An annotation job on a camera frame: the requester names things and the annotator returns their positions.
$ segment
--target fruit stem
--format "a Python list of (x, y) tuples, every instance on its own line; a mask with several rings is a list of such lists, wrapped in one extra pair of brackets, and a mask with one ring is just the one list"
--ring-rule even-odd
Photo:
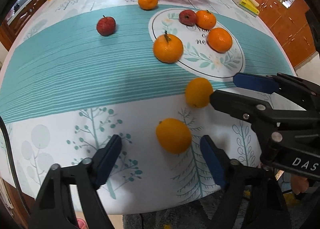
[(168, 36), (167, 31), (164, 32), (164, 38), (167, 41), (167, 43), (169, 43), (169, 41), (171, 41), (171, 38)]

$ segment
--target orange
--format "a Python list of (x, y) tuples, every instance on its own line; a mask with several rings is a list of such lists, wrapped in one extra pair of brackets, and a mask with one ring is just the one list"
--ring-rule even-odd
[(204, 30), (211, 30), (217, 23), (216, 17), (209, 11), (198, 11), (197, 26)]
[(183, 43), (177, 36), (165, 31), (154, 42), (153, 54), (163, 63), (175, 63), (183, 54)]
[(185, 90), (187, 104), (190, 107), (204, 108), (209, 104), (212, 93), (212, 85), (207, 79), (195, 78), (188, 83)]
[(138, 0), (138, 4), (143, 10), (152, 10), (158, 5), (158, 0)]
[(160, 145), (172, 154), (185, 152), (192, 142), (192, 134), (188, 126), (173, 118), (160, 122), (156, 128), (156, 136)]
[(207, 41), (211, 48), (220, 53), (227, 52), (232, 47), (232, 37), (230, 33), (223, 28), (211, 30), (208, 34)]

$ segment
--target table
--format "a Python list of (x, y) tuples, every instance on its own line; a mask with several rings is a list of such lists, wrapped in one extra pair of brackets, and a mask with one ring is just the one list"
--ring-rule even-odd
[[(219, 26), (233, 35), (235, 52), (205, 55), (205, 31), (177, 25), (177, 13), (185, 8), (214, 12)], [(102, 15), (117, 22), (116, 33), (107, 38), (95, 30)], [(163, 30), (184, 42), (177, 64), (162, 64), (153, 56), (153, 40)], [(209, 134), (244, 165), (259, 164), (260, 147), (248, 123), (211, 106), (189, 108), (186, 84), (204, 76), (214, 89), (260, 98), (274, 109), (300, 109), (281, 96), (232, 83), (236, 72), (278, 71), (294, 74), (263, 22), (232, 0), (159, 0), (153, 11), (142, 11), (137, 0), (48, 1), (21, 31), (0, 73), (0, 115), (22, 190), (35, 197), (53, 163), (76, 165), (119, 134), (122, 152), (98, 190), (108, 214), (150, 212), (204, 197), (220, 187), (202, 159), (202, 135)], [(156, 140), (157, 124), (169, 117), (192, 132), (192, 146), (184, 154), (169, 154)], [(4, 148), (0, 156), (1, 176), (13, 184)], [(81, 210), (76, 189), (71, 192), (75, 209)]]

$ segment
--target screw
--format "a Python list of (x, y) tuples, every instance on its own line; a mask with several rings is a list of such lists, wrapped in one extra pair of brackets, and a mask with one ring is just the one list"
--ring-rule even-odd
[(91, 162), (92, 162), (92, 159), (90, 159), (90, 158), (85, 158), (84, 160), (82, 160), (82, 163), (84, 165), (90, 164)]
[(53, 164), (53, 165), (51, 166), (51, 169), (52, 169), (52, 170), (56, 170), (56, 169), (58, 169), (58, 168), (60, 168), (60, 165), (59, 165), (59, 164)]
[(271, 139), (274, 141), (274, 142), (281, 142), (283, 137), (281, 135), (280, 132), (273, 132), (271, 134)]
[(249, 120), (250, 116), (249, 116), (249, 114), (245, 113), (242, 117), (244, 120)]
[(233, 166), (238, 166), (238, 165), (240, 165), (240, 162), (239, 162), (239, 160), (231, 159), (230, 160), (230, 164), (233, 165)]
[(266, 107), (263, 104), (258, 104), (256, 108), (260, 111), (264, 111), (266, 109)]

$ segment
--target apple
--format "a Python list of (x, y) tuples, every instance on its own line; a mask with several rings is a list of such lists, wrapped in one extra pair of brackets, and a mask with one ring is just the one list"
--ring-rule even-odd
[(103, 18), (98, 21), (97, 31), (101, 36), (109, 36), (113, 34), (115, 30), (116, 21), (114, 18), (103, 16)]
[(197, 22), (197, 15), (192, 10), (184, 10), (179, 14), (179, 21), (183, 25), (194, 26)]

